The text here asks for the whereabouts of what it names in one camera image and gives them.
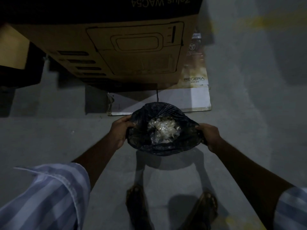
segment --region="person's right hand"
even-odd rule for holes
[[[213,152],[214,147],[223,142],[217,127],[207,123],[200,123],[199,126],[195,126],[195,128],[203,132],[208,149],[211,152]]]

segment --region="garbage bag opening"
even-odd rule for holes
[[[187,151],[201,142],[203,134],[179,108],[165,103],[152,102],[132,113],[136,127],[127,130],[128,143],[140,151],[168,156]]]

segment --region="striped shirt sleeve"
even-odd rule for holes
[[[0,209],[0,230],[82,229],[91,191],[77,163],[17,167],[35,175],[30,187]]]
[[[279,198],[274,230],[307,230],[307,188],[292,187]]]

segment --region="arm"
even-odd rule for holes
[[[292,184],[259,166],[221,138],[217,127],[201,123],[196,127],[207,140],[208,149],[215,153],[228,169],[263,225],[273,229],[274,212],[281,194]]]
[[[105,137],[72,161],[82,165],[86,169],[90,178],[91,189],[93,189],[100,174],[115,151],[123,146],[127,128],[135,126],[134,123],[129,121],[130,118],[131,115],[128,115],[114,121],[109,133]]]

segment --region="foot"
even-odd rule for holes
[[[217,217],[217,200],[209,192],[204,192],[188,216],[185,229],[210,230]]]
[[[127,190],[126,206],[135,229],[151,229],[143,187],[134,185]]]

